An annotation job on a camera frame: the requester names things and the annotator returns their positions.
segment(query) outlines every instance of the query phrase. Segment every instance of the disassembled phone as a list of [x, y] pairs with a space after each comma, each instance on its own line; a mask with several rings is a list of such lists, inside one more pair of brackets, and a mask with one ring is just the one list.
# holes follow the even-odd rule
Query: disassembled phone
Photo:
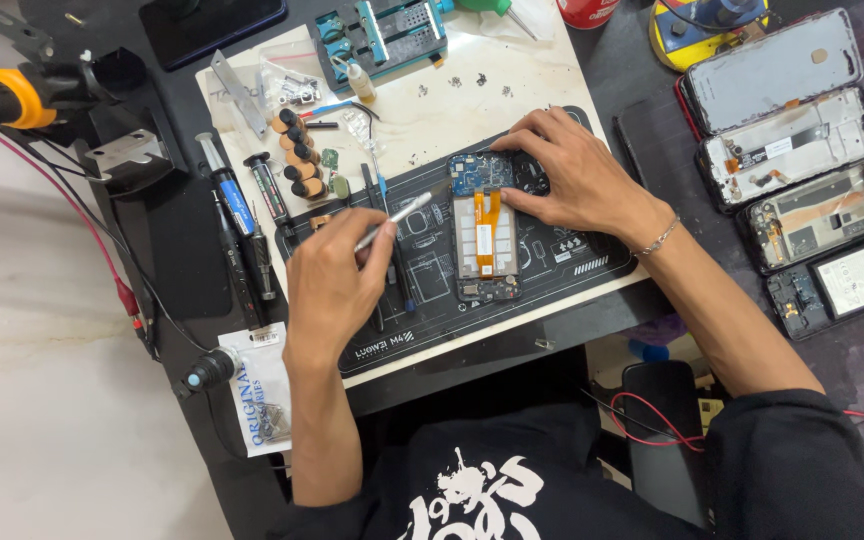
[[864, 236], [864, 161], [752, 203], [739, 216], [771, 274]]
[[851, 87], [702, 141], [700, 161], [722, 212], [864, 158], [864, 96]]
[[459, 300], [522, 296], [516, 211], [499, 190], [516, 185], [510, 153], [456, 153], [448, 159]]
[[861, 78], [856, 34], [838, 7], [692, 64], [682, 80], [695, 121], [722, 135]]
[[789, 338], [808, 338], [864, 313], [864, 246], [793, 266], [767, 287]]

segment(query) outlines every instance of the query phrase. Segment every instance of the black desk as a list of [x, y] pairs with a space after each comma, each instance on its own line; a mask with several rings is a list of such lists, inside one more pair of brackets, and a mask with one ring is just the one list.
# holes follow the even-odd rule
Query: black desk
[[[205, 68], [208, 59], [203, 58], [173, 73], [164, 73], [158, 67], [149, 49], [142, 26], [138, 20], [139, 0], [120, 0], [117, 2], [88, 2], [86, 0], [56, 0], [36, 2], [22, 0], [22, 14], [30, 24], [45, 30], [56, 43], [59, 58], [75, 58], [82, 50], [89, 48], [96, 54], [104, 54], [118, 46], [126, 46], [140, 55], [150, 68], [150, 76], [157, 87], [166, 113], [174, 130], [174, 143], [186, 161], [195, 164], [202, 159], [201, 149], [193, 137], [204, 131], [212, 131], [208, 110], [195, 83], [194, 74]], [[269, 30], [247, 37], [224, 49], [231, 57], [245, 49], [268, 41], [300, 24], [302, 21], [322, 13], [334, 0], [293, 0], [290, 4], [289, 18]], [[615, 10], [611, 20], [598, 30], [570, 30], [579, 63], [585, 80], [597, 107], [603, 126], [606, 127], [608, 142], [618, 160], [627, 166], [627, 159], [620, 150], [615, 134], [609, 128], [612, 118], [629, 105], [636, 103], [662, 89], [669, 87], [677, 75], [655, 58], [650, 48], [646, 21], [651, 0], [624, 0]], [[786, 20], [798, 19], [807, 13], [826, 10], [838, 5], [850, 6], [854, 2], [833, 2], [831, 0], [784, 1], [779, 11]], [[71, 13], [86, 21], [80, 29], [65, 19]], [[181, 193], [194, 192], [195, 185], [188, 185]], [[96, 193], [106, 219], [111, 216], [108, 201], [102, 192]], [[138, 252], [138, 257], [153, 279], [159, 283], [169, 280], [167, 273], [157, 272], [154, 268], [150, 246], [153, 236], [150, 230], [162, 226], [164, 222], [182, 219], [202, 219], [202, 209], [187, 205], [191, 196], [176, 194], [171, 199], [148, 204], [145, 207], [119, 208], [123, 229]], [[185, 246], [193, 249], [196, 246]], [[183, 242], [174, 245], [156, 244], [156, 250], [169, 251], [168, 255], [179, 261], [184, 256]], [[214, 276], [204, 276], [205, 280], [228, 287], [225, 270], [221, 266], [218, 251], [216, 261], [220, 261]], [[206, 265], [202, 268], [216, 268]], [[130, 280], [137, 283], [136, 276], [129, 274]], [[747, 289], [754, 288], [746, 283]], [[542, 325], [546, 338], [558, 343], [563, 349], [585, 341], [599, 338], [632, 326], [672, 313], [671, 305], [651, 280], [604, 295], [566, 312], [560, 312], [546, 319], [531, 323]], [[274, 313], [274, 320], [285, 319], [284, 309]], [[195, 358], [197, 350], [179, 336], [164, 319], [160, 318], [159, 350], [162, 363], [169, 381], [177, 379]], [[857, 332], [864, 332], [864, 323], [857, 324]], [[215, 337], [224, 333], [241, 330], [238, 310], [222, 317], [193, 319], [186, 322], [186, 328], [206, 346], [216, 344]], [[846, 364], [849, 357], [851, 340], [843, 338], [835, 341], [837, 349], [822, 348], [810, 353], [808, 348], [799, 347], [806, 361], [816, 372], [820, 381], [828, 388], [833, 399], [846, 405], [855, 397], [857, 389]], [[397, 371], [361, 384], [349, 390], [348, 396], [352, 410], [357, 415], [390, 408], [426, 394], [454, 387], [509, 367], [529, 362], [542, 353], [513, 358], [487, 358], [487, 344], [474, 344], [448, 354], [420, 362], [412, 368]], [[167, 390], [165, 378], [162, 391]], [[234, 441], [241, 452], [242, 445], [237, 434], [237, 423], [228, 393], [217, 393], [214, 406], [216, 415], [221, 417], [218, 430], [226, 441]], [[281, 472], [273, 472], [264, 467], [261, 459], [257, 463], [244, 463], [232, 458], [220, 445], [212, 427], [210, 412], [201, 397], [189, 399], [182, 406], [189, 429], [196, 439], [202, 458], [205, 461], [222, 509], [236, 538], [259, 538], [272, 521], [277, 509], [285, 505], [280, 480]]]

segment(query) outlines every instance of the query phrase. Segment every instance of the forearm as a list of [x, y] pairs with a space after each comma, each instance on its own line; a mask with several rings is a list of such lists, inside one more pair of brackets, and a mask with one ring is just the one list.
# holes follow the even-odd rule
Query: forearm
[[[672, 215], [669, 209], [660, 221], [667, 226]], [[639, 260], [733, 396], [788, 388], [825, 392], [786, 338], [683, 225]]]
[[304, 507], [336, 505], [362, 487], [362, 446], [342, 376], [331, 362], [290, 353], [285, 365], [292, 392], [292, 492]]

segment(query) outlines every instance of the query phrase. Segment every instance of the bottle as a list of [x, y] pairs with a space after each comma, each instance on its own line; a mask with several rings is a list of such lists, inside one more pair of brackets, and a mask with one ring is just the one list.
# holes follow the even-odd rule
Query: bottle
[[332, 56], [332, 62], [338, 62], [344, 69], [342, 71], [348, 77], [348, 85], [355, 92], [363, 104], [370, 104], [376, 101], [376, 85], [373, 84], [369, 74], [358, 63], [348, 63], [338, 56]]

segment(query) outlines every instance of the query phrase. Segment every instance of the person's right hand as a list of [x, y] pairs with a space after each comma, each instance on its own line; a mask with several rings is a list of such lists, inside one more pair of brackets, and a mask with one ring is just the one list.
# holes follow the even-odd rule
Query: person's right hand
[[618, 237], [632, 251], [651, 246], [675, 213], [622, 170], [605, 143], [559, 106], [533, 110], [491, 144], [524, 150], [549, 178], [547, 197], [504, 187], [502, 200], [543, 223]]

